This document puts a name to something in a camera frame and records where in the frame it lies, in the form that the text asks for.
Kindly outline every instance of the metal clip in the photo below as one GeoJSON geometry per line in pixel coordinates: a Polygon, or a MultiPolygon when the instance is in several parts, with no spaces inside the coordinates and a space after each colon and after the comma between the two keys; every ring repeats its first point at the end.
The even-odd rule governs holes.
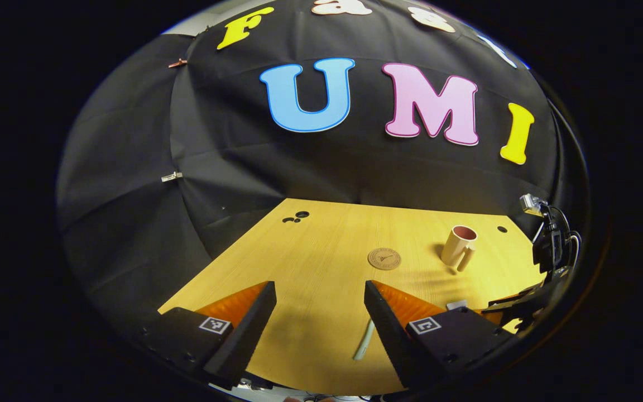
{"type": "Polygon", "coordinates": [[[166,181],[182,178],[182,176],[183,174],[180,173],[179,171],[173,171],[172,175],[163,176],[162,178],[160,178],[160,180],[163,181],[163,183],[165,183],[166,181]]]}
{"type": "Polygon", "coordinates": [[[178,59],[178,61],[174,62],[173,64],[168,64],[168,68],[171,69],[173,67],[180,67],[184,66],[185,64],[187,64],[187,60],[178,59]]]}

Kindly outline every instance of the black fabric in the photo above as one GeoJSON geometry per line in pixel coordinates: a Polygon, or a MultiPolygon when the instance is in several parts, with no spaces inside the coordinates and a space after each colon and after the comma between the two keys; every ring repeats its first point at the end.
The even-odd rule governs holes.
{"type": "Polygon", "coordinates": [[[59,227],[72,270],[122,331],[154,317],[284,198],[505,214],[530,238],[539,219],[523,214],[518,198],[566,199],[558,189],[574,180],[560,170],[567,146],[543,90],[510,52],[516,69],[451,16],[454,34],[414,21],[413,3],[364,2],[373,10],[365,16],[314,15],[293,0],[271,5],[247,38],[219,51],[229,21],[196,38],[154,39],[100,85],[71,130],[59,227]],[[260,74],[300,64],[299,104],[316,111],[327,95],[313,64],[329,57],[356,62],[344,122],[312,133],[276,125],[260,74]],[[178,58],[188,64],[169,69],[178,58]],[[431,138],[425,128],[413,138],[386,134],[395,102],[382,71],[388,62],[418,66],[436,91],[451,75],[475,82],[479,144],[431,138]],[[500,157],[508,102],[534,115],[524,165],[500,157]],[[173,171],[183,178],[162,183],[173,171]]]}

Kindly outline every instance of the beige mug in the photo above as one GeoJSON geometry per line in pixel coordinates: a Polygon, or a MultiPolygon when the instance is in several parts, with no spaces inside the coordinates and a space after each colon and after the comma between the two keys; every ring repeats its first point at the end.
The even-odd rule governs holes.
{"type": "Polygon", "coordinates": [[[470,227],[462,226],[462,224],[454,226],[448,235],[446,245],[443,246],[441,261],[449,267],[458,265],[458,272],[463,272],[473,257],[474,243],[477,238],[478,234],[470,227]]]}

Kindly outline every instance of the wood grain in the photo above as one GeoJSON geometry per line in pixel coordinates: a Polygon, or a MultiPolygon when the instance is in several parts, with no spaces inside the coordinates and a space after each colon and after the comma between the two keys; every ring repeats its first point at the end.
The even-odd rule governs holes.
{"type": "Polygon", "coordinates": [[[372,279],[442,308],[467,299],[477,309],[543,276],[532,264],[530,240],[506,216],[285,199],[159,312],[197,310],[273,280],[277,305],[247,371],[312,393],[388,394],[404,388],[376,331],[364,358],[352,359],[367,328],[364,283],[372,279]],[[298,211],[310,216],[282,222],[298,211]],[[464,272],[439,257],[456,224],[478,233],[464,272]],[[372,267],[367,255],[378,247],[396,250],[401,265],[372,267]]]}

